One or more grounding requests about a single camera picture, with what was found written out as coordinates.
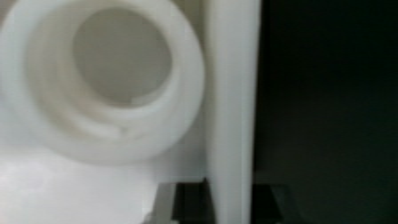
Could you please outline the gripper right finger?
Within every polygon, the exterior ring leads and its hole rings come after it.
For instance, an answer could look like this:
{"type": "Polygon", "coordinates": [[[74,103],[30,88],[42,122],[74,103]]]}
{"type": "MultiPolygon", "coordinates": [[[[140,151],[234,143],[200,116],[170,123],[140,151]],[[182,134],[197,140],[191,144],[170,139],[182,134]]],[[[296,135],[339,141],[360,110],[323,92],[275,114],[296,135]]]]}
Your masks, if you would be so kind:
{"type": "Polygon", "coordinates": [[[307,224],[285,185],[252,186],[252,224],[307,224]]]}

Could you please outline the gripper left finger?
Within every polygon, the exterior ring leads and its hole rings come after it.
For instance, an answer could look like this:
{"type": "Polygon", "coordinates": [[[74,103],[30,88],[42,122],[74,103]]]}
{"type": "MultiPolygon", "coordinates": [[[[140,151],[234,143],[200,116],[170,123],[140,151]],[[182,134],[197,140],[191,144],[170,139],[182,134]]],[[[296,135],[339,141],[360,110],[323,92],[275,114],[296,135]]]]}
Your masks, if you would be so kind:
{"type": "Polygon", "coordinates": [[[175,198],[175,184],[161,183],[156,189],[152,210],[143,218],[142,224],[175,224],[172,220],[175,198]]]}

